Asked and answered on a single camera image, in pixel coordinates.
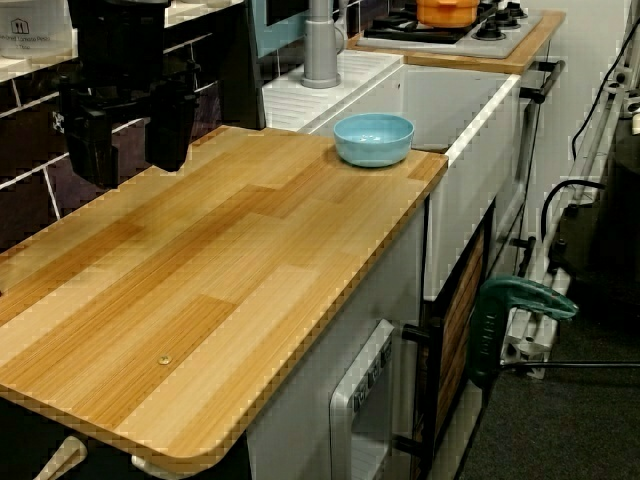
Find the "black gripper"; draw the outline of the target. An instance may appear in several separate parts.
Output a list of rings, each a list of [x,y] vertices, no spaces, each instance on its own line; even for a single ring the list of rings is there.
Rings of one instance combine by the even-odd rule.
[[[149,118],[145,159],[167,172],[186,160],[197,95],[196,64],[164,57],[169,1],[70,1],[79,70],[60,76],[59,112],[73,171],[103,189],[118,186],[112,119]]]

